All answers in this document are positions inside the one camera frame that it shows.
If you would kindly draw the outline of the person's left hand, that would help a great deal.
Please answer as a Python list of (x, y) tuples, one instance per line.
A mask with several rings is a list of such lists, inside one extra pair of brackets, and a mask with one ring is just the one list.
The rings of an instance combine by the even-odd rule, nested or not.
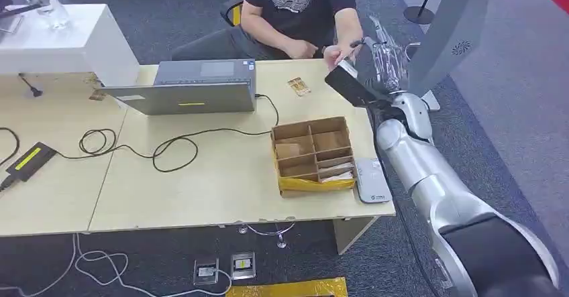
[(361, 45), (358, 45), (352, 48), (349, 44), (324, 47), (323, 59), (325, 60), (327, 69), (332, 71), (342, 60), (345, 60), (346, 58), (352, 64), (355, 64), (361, 47)]

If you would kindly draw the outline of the person's right hand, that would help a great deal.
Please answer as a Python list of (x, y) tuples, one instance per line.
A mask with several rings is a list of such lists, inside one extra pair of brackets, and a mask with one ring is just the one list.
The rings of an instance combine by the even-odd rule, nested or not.
[(291, 40), (287, 42), (284, 52), (293, 60), (312, 59), (318, 47), (305, 40)]

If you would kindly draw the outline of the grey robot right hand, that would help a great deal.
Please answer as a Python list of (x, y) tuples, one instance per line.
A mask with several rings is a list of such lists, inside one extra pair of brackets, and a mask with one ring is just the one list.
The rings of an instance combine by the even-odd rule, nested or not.
[(376, 39), (364, 36), (359, 40), (354, 40), (350, 47), (366, 46), (371, 51), (376, 80), (386, 94), (407, 92), (409, 88), (408, 59), (404, 48), (388, 33), (377, 16), (369, 15), (368, 18), (374, 25)]

